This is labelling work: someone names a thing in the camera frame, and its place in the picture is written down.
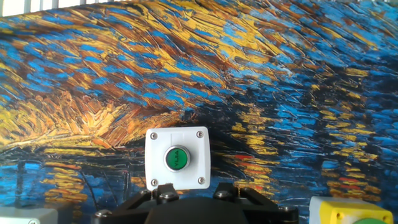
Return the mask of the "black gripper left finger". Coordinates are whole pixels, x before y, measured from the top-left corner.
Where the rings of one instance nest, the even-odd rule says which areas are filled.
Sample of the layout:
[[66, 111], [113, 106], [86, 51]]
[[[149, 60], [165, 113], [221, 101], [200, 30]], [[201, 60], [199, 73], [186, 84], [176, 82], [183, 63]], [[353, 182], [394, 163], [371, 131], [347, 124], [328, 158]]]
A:
[[145, 223], [149, 212], [157, 205], [179, 199], [173, 184], [159, 185], [155, 190], [141, 190], [113, 211], [104, 209], [91, 217], [92, 224]]

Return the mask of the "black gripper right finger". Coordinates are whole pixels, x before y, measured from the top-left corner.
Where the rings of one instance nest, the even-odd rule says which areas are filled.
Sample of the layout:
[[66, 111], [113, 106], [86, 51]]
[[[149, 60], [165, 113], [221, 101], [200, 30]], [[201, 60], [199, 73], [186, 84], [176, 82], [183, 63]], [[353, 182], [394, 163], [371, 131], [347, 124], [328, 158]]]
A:
[[248, 223], [298, 224], [299, 210], [282, 206], [250, 187], [238, 188], [232, 183], [218, 184], [214, 199], [234, 205]]

